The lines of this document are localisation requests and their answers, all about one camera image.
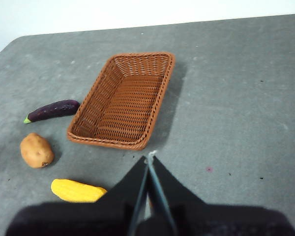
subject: basket weave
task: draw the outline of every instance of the basket weave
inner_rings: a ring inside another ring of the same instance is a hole
[[[151,137],[175,64],[167,52],[112,56],[67,130],[81,144],[141,150]]]

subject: potato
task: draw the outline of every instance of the potato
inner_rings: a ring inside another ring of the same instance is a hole
[[[24,161],[32,168],[41,168],[52,163],[54,153],[46,139],[36,133],[28,134],[20,144]]]

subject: corn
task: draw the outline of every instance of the corn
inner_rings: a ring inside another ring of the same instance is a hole
[[[57,178],[51,183],[51,191],[62,200],[71,203],[93,203],[107,192],[101,187]]]

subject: white background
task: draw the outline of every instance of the white background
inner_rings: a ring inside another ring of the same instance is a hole
[[[0,51],[24,35],[295,13],[295,0],[0,0]]]

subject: purple eggplant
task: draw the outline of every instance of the purple eggplant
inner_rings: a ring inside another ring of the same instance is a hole
[[[43,119],[74,115],[79,106],[80,104],[75,100],[54,102],[29,113],[23,122],[27,124]]]

